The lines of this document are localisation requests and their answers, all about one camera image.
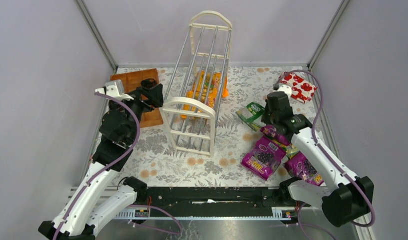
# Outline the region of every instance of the white wall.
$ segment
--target white wall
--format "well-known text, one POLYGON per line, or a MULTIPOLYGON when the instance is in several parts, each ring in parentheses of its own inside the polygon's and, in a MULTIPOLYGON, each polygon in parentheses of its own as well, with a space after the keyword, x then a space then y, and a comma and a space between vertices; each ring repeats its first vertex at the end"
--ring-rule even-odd
POLYGON ((175 64, 190 18, 203 10, 232 22, 231 64, 273 65, 307 63, 341 0, 85 2, 119 65, 175 64))
POLYGON ((408 0, 351 1, 314 72, 342 160, 374 182, 376 240, 408 239, 408 0))
POLYGON ((0 240, 44 239, 80 181, 110 74, 74 1, 0 1, 0 240))

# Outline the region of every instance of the wooden box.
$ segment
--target wooden box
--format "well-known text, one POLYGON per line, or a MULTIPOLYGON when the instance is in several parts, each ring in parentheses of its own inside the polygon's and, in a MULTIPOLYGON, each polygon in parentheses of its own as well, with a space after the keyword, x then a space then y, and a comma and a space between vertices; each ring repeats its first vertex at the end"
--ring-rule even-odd
MULTIPOLYGON (((160 83, 160 81, 158 80, 158 71, 156 68, 115 74, 111 76, 111 81, 118 79, 120 79, 123 83, 125 93, 129 93, 135 90, 137 87, 140 87, 140 82, 145 79, 155 79, 157 84, 160 83)), ((163 124, 163 119, 158 108, 151 112, 144 112, 142 114, 140 128, 146 128, 161 124, 163 124)))

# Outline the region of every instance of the white plastic frame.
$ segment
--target white plastic frame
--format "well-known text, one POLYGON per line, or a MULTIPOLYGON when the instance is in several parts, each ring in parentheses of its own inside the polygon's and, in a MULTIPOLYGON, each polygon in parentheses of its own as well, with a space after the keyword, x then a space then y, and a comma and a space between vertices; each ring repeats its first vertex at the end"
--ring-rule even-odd
MULTIPOLYGON (((218 119, 218 111, 220 108, 220 102, 221 102, 221 88, 222 86, 224 86, 224 81, 225 78, 227 76, 227 66, 229 63, 229 55, 230 55, 230 39, 231 39, 231 32, 232 32, 232 23, 226 18, 224 17, 222 14, 220 14, 219 12, 216 11, 210 11, 210 10, 206 10, 206 11, 202 11, 200 13, 198 13, 197 15, 193 16, 191 18, 191 20, 189 21, 189 31, 186 34, 186 38, 185 41, 183 43, 183 47, 180 51, 180 55, 179 58, 177 59, 177 63, 176 66, 174 67, 174 72, 173 75, 170 79, 170 82, 168 84, 167 87, 167 91, 165 93, 165 101, 164 101, 164 105, 160 108, 160 113, 161 116, 163 118, 164 121, 164 127, 166 128, 166 131, 169 135, 169 139, 170 139, 170 143, 172 144, 172 147, 174 150, 182 150, 182 151, 187 151, 187 152, 192 152, 192 153, 197 153, 197 154, 204 154, 204 155, 209 155, 209 156, 214 156, 214 142, 215 142, 215 132, 216 132, 216 121, 218 119), (221 19, 226 25, 212 25, 212 24, 204 24, 204 23, 196 23, 196 21, 198 19, 200 19, 203 16, 215 16, 218 17, 219 19, 221 19), (199 29, 201 34, 199 35, 199 38, 195 39, 194 37, 194 32, 195 29, 199 29), (204 30, 212 30, 210 32, 214 33, 214 37, 213 37, 213 42, 212 42, 212 46, 211 46, 211 50, 209 52, 202 52, 199 51, 199 45, 202 39, 202 35, 204 34, 204 30), (227 43, 225 46, 225 52, 224 55, 221 54, 213 54, 213 47, 215 44, 215 40, 216 40, 216 36, 218 31, 228 31, 228 37, 227 37, 227 43), (183 81, 183 85, 181 87, 181 93, 180 96, 175 96, 172 97, 170 99, 167 99, 168 97, 168 92, 170 91, 171 85, 173 83, 173 79, 174 79, 174 75, 176 73, 177 70, 177 66, 179 64, 180 58, 182 56, 183 53, 183 49, 186 45, 187 39, 190 39, 190 45, 191 45, 191 54, 192 54, 192 58, 188 67, 188 73, 186 74, 186 77, 183 81), (190 76, 191 73, 193 72, 194 75, 197 75, 197 71, 196 71, 196 56, 202 57, 202 63, 201 63, 201 67, 200 67, 200 71, 199 73, 203 70, 203 63, 204 60, 207 58, 208 62, 205 66, 205 74, 204 74, 204 78, 205 76, 207 76, 207 74, 210 74, 208 72, 209 69, 209 65, 211 60, 213 60, 213 68, 212 68, 212 73, 214 73, 214 67, 216 66, 216 62, 217 60, 222 60, 222 65, 221 65, 221 84, 219 85, 219 91, 217 92, 217 98, 215 101, 215 106, 214 108, 211 108, 209 106, 207 106, 205 103, 200 102, 199 100, 193 99, 193 98, 189 98, 186 97, 186 89, 189 85, 189 81, 190 81, 190 76), (181 106, 189 106, 189 110, 184 110, 181 106), (186 116, 186 119, 182 119, 182 125, 180 127, 180 130, 178 129, 174 129, 173 128, 173 122, 176 116, 179 115, 184 115, 186 116), (186 130, 188 122, 191 118, 195 118, 193 121, 193 125, 190 128, 190 130, 186 130), (209 124, 209 134, 206 135, 207 133, 207 129, 206 129, 206 124, 208 122, 208 120, 210 121, 209 124), (194 132, 194 124, 195 122, 198 121, 199 125, 198 125, 198 129, 196 132, 194 132), (180 136, 186 136, 188 138, 188 144, 187 147, 183 147, 180 146, 178 143, 179 137, 180 136), (193 149, 190 146, 191 143, 191 138, 194 139, 200 139, 201 143, 198 147, 198 149, 193 149), (202 144, 203 141, 207 140, 209 141, 209 150, 205 151, 202 150, 202 144)), ((199 89, 197 91, 197 93, 199 92, 199 97, 198 99, 201 98, 201 94, 202 94, 202 90, 199 89)))

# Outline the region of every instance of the white rack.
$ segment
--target white rack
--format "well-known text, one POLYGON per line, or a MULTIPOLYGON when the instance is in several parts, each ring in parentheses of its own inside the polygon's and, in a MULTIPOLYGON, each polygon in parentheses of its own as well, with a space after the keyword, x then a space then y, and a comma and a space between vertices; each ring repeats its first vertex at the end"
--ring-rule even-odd
POLYGON ((223 86, 227 76, 231 34, 232 23, 222 14, 216 11, 202 11, 195 15, 189 22, 188 33, 186 34, 182 49, 180 50, 179 58, 177 59, 176 66, 174 67, 173 75, 171 76, 165 92, 164 105, 160 108, 160 112, 164 120, 164 126, 167 130, 169 135, 168 137, 174 150, 214 156, 216 121, 218 119, 218 113, 220 110, 223 86), (196 21, 202 17, 209 20, 222 20, 226 25, 196 23, 196 21), (216 43, 217 34, 220 31, 227 32, 227 38, 222 37, 222 40, 219 40, 216 43), (197 39, 195 39, 195 35, 197 33, 199 33, 199 36, 197 39), (210 39, 206 36, 212 36, 211 47, 209 48, 208 52, 202 50, 205 48, 205 46, 203 46, 205 45, 203 42, 205 42, 206 39, 210 39), (173 80, 176 76, 177 67, 188 39, 190 39, 191 44, 191 59, 186 76, 183 82, 178 87, 173 88, 173 90, 170 92, 173 85, 173 80), (221 54, 216 54, 217 47, 215 48, 214 46, 222 47, 224 54, 222 52, 221 54), (199 58, 201 61, 199 71, 197 71, 196 62, 199 62, 199 60, 197 60, 199 58), (206 81, 207 75, 210 74, 211 82, 214 73, 218 72, 216 69, 220 69, 221 79, 218 86, 214 107, 211 108, 207 106, 208 97, 205 97, 204 103, 200 102, 199 100, 203 94, 204 82, 206 81), (203 83, 201 86, 198 86, 202 71, 204 71, 202 80, 203 83), (197 99, 186 97, 187 89, 190 89, 189 91, 193 91, 193 97, 199 93, 197 99))

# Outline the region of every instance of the floral pattern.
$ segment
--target floral pattern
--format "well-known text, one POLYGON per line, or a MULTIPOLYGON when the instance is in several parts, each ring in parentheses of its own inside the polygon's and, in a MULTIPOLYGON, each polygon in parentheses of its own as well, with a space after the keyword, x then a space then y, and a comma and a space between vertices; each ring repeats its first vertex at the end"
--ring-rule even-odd
MULTIPOLYGON (((119 68, 117 73, 143 69, 145 68, 119 68)), ((280 182, 290 178, 284 167, 279 167, 264 181, 240 164, 262 134, 242 123, 235 112, 250 102, 264 105, 264 96, 270 92, 275 80, 283 72, 295 69, 302 67, 230 67, 227 75, 229 96, 223 98, 220 105, 214 157, 174 151, 163 125, 142 128, 134 152, 113 179, 112 185, 116 186, 123 177, 135 176, 151 187, 279 186, 280 182)), ((157 70, 159 81, 165 90, 173 68, 163 67, 157 70)), ((180 89, 186 71, 186 67, 177 69, 170 97, 179 94, 176 90, 180 89)), ((310 121, 314 119, 316 111, 312 102, 300 103, 292 99, 291 105, 295 113, 306 115, 310 121)), ((320 123, 316 124, 316 129, 322 138, 320 123)))

